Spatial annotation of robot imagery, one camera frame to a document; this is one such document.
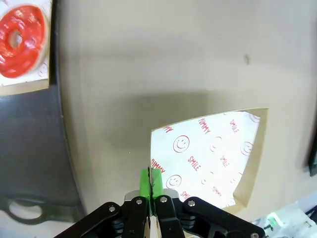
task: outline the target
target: donut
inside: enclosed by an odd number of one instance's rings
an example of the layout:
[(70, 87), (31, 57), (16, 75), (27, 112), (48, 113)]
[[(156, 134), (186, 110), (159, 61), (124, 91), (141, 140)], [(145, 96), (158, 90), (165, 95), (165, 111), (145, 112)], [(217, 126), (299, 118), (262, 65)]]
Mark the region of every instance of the donut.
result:
[(17, 78), (36, 69), (48, 48), (49, 27), (40, 8), (20, 5), (0, 20), (0, 73)]

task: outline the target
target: screw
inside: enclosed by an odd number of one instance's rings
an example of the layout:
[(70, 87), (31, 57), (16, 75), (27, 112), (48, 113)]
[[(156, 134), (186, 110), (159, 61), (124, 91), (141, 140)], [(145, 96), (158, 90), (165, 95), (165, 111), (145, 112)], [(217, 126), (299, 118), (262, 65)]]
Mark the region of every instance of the screw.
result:
[(115, 207), (114, 206), (109, 207), (109, 212), (114, 212), (114, 211), (115, 211)]
[(166, 198), (166, 197), (161, 197), (161, 198), (159, 199), (159, 201), (160, 201), (160, 202), (166, 202), (166, 201), (167, 201), (167, 198)]
[(252, 233), (251, 234), (251, 238), (259, 238), (259, 234), (258, 233)]
[(193, 207), (196, 203), (193, 200), (188, 201), (188, 206)]

